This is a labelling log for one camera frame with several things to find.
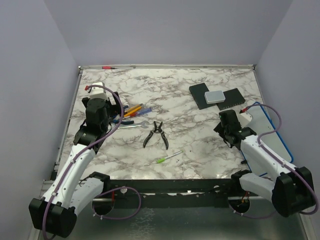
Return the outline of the green capped white marker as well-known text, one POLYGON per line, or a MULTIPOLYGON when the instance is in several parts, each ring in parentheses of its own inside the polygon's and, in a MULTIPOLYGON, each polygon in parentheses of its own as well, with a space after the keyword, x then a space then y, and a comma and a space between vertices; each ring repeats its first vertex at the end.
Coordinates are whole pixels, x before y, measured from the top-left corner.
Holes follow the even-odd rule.
POLYGON ((158 160, 156 161, 156 163, 157 163, 157 164, 163 163, 164 161, 166 161, 166 160, 168 160, 168 159, 170 159, 170 158, 173 158, 173 157, 175 157, 175 156, 177 156, 177 155, 179 155, 179 154, 181 154, 181 153, 183 153, 183 150, 180 150, 180 151, 178 151, 178 152, 175 152, 175 153, 173 153, 173 154, 171 154, 171 155, 169 155, 169 156, 160 158, 160 159, 158 159, 158 160))

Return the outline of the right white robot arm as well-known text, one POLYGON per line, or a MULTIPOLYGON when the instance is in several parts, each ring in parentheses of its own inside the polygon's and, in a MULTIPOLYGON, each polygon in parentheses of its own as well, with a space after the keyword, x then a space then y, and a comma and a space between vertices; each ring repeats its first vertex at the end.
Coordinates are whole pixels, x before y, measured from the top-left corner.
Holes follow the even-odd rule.
POLYGON ((214 131, 228 144, 236 147, 247 157, 264 168, 268 178, 250 170, 241 170, 231 176, 229 189, 240 196, 254 193, 270 201, 283 217, 304 213, 305 209, 319 207, 313 185, 312 173, 306 167, 296 167, 283 159, 262 140, 250 127, 242 127, 232 109, 219 113, 219 124, 214 131))

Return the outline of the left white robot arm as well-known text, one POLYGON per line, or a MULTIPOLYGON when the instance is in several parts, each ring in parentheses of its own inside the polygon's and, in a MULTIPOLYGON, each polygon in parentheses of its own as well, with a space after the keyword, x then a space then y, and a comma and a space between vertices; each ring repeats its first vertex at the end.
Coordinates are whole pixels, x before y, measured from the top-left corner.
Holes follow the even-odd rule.
POLYGON ((82 99, 85 119, 74 136, 68 159, 53 184, 40 199, 31 200, 28 209, 35 229, 45 240, 67 238, 73 231, 78 215, 94 197, 106 197, 111 190, 108 175, 95 173, 80 189, 77 185, 88 164, 96 157, 102 144, 120 126, 109 129, 110 119, 123 116, 119 95, 113 93, 115 104, 106 96, 82 99))

